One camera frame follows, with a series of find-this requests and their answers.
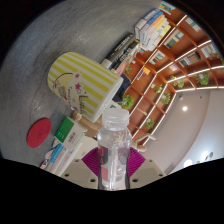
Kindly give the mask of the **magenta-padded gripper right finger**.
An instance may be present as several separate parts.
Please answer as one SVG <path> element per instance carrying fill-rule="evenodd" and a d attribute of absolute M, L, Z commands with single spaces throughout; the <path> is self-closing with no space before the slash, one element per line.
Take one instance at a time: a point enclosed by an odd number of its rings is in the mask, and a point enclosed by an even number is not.
<path fill-rule="evenodd" d="M 126 170 L 128 189 L 143 187 L 166 176 L 154 159 L 146 159 L 133 148 L 130 149 Z"/>

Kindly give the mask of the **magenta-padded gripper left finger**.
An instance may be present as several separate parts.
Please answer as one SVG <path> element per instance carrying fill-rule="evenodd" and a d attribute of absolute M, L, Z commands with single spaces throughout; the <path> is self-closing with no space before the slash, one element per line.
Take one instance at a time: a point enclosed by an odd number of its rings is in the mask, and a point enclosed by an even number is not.
<path fill-rule="evenodd" d="M 83 188 L 97 189 L 100 176 L 98 148 L 92 149 L 83 158 L 75 158 L 61 175 Z"/>

